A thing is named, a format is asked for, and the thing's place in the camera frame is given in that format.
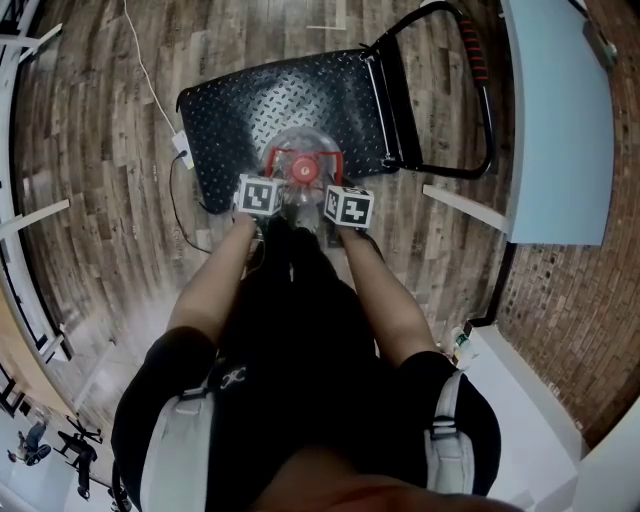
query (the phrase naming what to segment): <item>backpack strap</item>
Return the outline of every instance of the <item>backpack strap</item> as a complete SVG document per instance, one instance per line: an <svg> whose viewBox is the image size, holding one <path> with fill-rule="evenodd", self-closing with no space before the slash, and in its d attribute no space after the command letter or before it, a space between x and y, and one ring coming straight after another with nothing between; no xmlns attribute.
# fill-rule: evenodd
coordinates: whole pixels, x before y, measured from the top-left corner
<svg viewBox="0 0 640 512"><path fill-rule="evenodd" d="M427 489L443 494L471 494L475 476L473 446L455 422L461 371L445 382L431 427L424 431Z"/></svg>
<svg viewBox="0 0 640 512"><path fill-rule="evenodd" d="M203 512L207 500L213 393L167 401L153 429L140 483L143 512Z"/></svg>

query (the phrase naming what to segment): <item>diamond plate mat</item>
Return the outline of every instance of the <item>diamond plate mat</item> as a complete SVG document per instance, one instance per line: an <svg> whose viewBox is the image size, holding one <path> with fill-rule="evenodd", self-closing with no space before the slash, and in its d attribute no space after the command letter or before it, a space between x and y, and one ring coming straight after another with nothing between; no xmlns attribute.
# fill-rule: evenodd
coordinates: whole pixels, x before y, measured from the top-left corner
<svg viewBox="0 0 640 512"><path fill-rule="evenodd" d="M262 172L272 137L312 126L333 138L352 179L385 172L385 144L361 50L325 53L245 69L178 98L207 209L229 209L238 175Z"/></svg>

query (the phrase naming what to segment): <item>red handle grip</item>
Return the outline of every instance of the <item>red handle grip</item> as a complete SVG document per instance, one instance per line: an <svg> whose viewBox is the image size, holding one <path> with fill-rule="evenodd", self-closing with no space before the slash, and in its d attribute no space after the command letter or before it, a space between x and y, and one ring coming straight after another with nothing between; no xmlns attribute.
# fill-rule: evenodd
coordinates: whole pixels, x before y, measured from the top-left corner
<svg viewBox="0 0 640 512"><path fill-rule="evenodd" d="M484 54L482 53L482 48L480 48L478 34L473 28L471 20L467 16L462 16L458 20L458 28L460 29L464 49L467 51L467 58L469 59L469 66L471 67L471 75L473 76L473 79L478 83L489 80L487 63L484 60Z"/></svg>

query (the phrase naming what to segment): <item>black metal frame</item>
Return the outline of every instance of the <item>black metal frame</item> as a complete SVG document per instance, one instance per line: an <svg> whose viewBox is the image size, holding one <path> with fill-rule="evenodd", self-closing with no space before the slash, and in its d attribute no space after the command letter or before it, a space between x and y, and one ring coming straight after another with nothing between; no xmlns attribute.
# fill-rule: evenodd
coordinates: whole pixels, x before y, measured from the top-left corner
<svg viewBox="0 0 640 512"><path fill-rule="evenodd" d="M0 33L4 35L18 35L18 23L24 13L26 0L11 0L7 11L0 20Z"/></svg>
<svg viewBox="0 0 640 512"><path fill-rule="evenodd" d="M411 108L411 98L404 72L404 64L396 35L413 22L435 11L447 11L453 14L458 23L460 35L465 44L467 59L476 85L480 110L484 125L486 145L482 164L472 170L440 167L423 163L420 140ZM390 172L399 169L428 172L447 178L476 180L487 172L495 156L495 135L489 93L487 90L488 73L482 49L471 20L459 9L444 1L432 2L402 18L387 30L375 43L362 54L366 59L373 83L382 129L384 132L387 158L385 167Z"/></svg>
<svg viewBox="0 0 640 512"><path fill-rule="evenodd" d="M98 443L98 444L102 444L104 442L103 439L102 439L102 430L98 429L97 432L89 432L82 425L80 420L74 421L72 418L69 418L69 416L67 416L67 421L69 423L71 423L73 428L75 428L80 435L78 437L73 437L72 438L72 436L70 436L66 432L58 432L58 436L60 436L62 438L62 440L64 441L64 446L62 447L62 450L58 450L57 448L54 448L54 449L60 455L63 455L65 458L67 458L66 452L71 447L73 442L65 439L61 434L65 434L66 436L69 436L70 439L72 438L74 442L78 442L78 443L83 442L83 441L86 442L85 438L89 439L90 441L93 441L94 443Z"/></svg>
<svg viewBox="0 0 640 512"><path fill-rule="evenodd" d="M0 371L7 378L7 381L9 381L7 387L4 388L2 390L2 394L0 394L0 408L13 418L16 415L18 407L20 407L20 404L24 400L25 395L24 393L20 392L14 399L13 403L9 403L9 396L16 387L16 381L9 376L2 365L0 365Z"/></svg>
<svg viewBox="0 0 640 512"><path fill-rule="evenodd" d="M500 270L498 271L496 284L493 287L493 293L491 294L491 300L489 301L487 312L483 317L467 320L464 328L464 332L467 336L471 333L471 329L474 327L486 327L496 321L498 308L500 307L500 301L502 300L502 293L507 286L507 281L511 274L511 267L513 266L513 260L516 256L517 248L518 244L513 244L511 242L507 242L505 245L504 253L502 254L502 262L500 263Z"/></svg>
<svg viewBox="0 0 640 512"><path fill-rule="evenodd" d="M22 12L24 10L24 4L25 2L22 0L13 1L13 4L18 5L18 7L15 7L16 9L16 13L18 16L22 15ZM31 29L29 30L29 32L31 32L32 30L35 30L34 27L37 26L37 23L35 23L38 19L38 17L42 17L42 12L43 12L43 2L41 2L37 9L36 9L36 13L34 15L34 20L31 24ZM2 60L2 58L4 57L4 50L5 48L2 49L2 53L0 53L0 61ZM15 129L16 129L16 123L15 123L15 116L16 116L16 111L17 111L17 102L18 102L18 89L20 87L20 75L22 73L22 66L18 67L18 71L17 71L17 75L16 75L16 82L15 85L13 87L13 95L11 98L11 109L10 109L10 113L9 113L9 172L12 176L15 175L15 145L14 145L14 141L15 141ZM7 186L6 183L2 183L0 182L0 188ZM17 188L17 183L15 179L11 179L9 180L9 184L8 186L11 187L11 196L13 197L13 209L16 213L20 212L20 202L18 200L19 194L18 194L18 188ZM56 322L54 321L53 318L53 314L51 313L51 310L49 309L49 306L47 304L47 301L45 300L44 294L42 293L42 289L40 288L40 286L38 285L38 280L37 280L37 276L35 273L35 269L33 266L33 261L31 259L31 252L29 250L29 245L27 244L27 238L25 235L25 231L24 230L20 230L17 233L18 238L20 239L20 245L22 246L22 253L24 256L24 261L25 264L27 266L27 271L29 272L29 276L31 278L31 281L33 282L33 289L36 292L36 296L38 297L38 300L40 301L40 305L42 306L42 311L44 312L44 315L47 319L47 321L49 322L50 326L51 326L51 330L53 331L53 334L55 336L59 336L61 334L64 334L60 328L57 326ZM37 342L37 339L31 329L31 325L29 324L29 322L27 321L27 317L24 314L24 311L22 311L22 306L19 300L19 297L13 287L13 283L11 282L11 276L9 275L9 269L7 267L7 262L5 260L4 257L4 253L2 252L2 250L0 249L0 260L2 262L2 267L4 269L5 275L7 276L7 281L9 283L9 286L11 287L11 291L13 293L14 298L16 299L16 303L20 306L20 313L22 315L22 318L24 319L25 325L27 326L27 329L29 330L29 334L31 334L32 339L34 340L34 344ZM68 343L68 341L66 339L63 339L62 342L60 343L60 348L62 349L62 351L64 352L66 358L71 361L71 359L73 358L73 352L70 348L70 345Z"/></svg>

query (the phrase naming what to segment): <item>black cable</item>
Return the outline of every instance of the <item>black cable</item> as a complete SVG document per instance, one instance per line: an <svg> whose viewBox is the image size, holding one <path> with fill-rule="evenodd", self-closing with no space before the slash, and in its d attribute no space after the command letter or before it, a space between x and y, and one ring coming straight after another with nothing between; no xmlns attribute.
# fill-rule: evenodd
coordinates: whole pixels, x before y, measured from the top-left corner
<svg viewBox="0 0 640 512"><path fill-rule="evenodd" d="M573 8L582 14L586 19L590 20L591 16L589 15L589 11L587 11L582 5L580 5L576 0L569 0L569 3L573 6Z"/></svg>
<svg viewBox="0 0 640 512"><path fill-rule="evenodd" d="M249 268L249 266L247 265L247 271L244 274L244 278L245 279L247 277L249 277L251 274L253 274L254 272L256 272L256 271L258 271L258 270L260 270L262 268L262 264L264 263L264 259L265 259L266 255L267 255L267 243L264 240L264 238L259 241L259 244L256 247L256 251L260 249L260 244L262 244L262 258L260 259L260 263L258 263L258 265L256 267L253 267L253 268Z"/></svg>
<svg viewBox="0 0 640 512"><path fill-rule="evenodd" d="M180 222L180 219L178 218L178 210L176 210L176 201L173 197L173 169L176 165L176 162L183 156L187 156L186 151L181 151L178 154L178 156L173 159L173 161L171 162L171 170L169 171L169 195L171 196L171 205L173 206L173 214L176 217L176 222L178 223L178 227L180 228L180 232L182 233L182 237L184 238L184 241L187 242L194 249L198 249L201 252L211 254L211 251L207 251L202 247L198 247L193 242L191 242L191 240L189 240L189 237L187 237L187 234L184 231L184 227L182 226L182 222Z"/></svg>

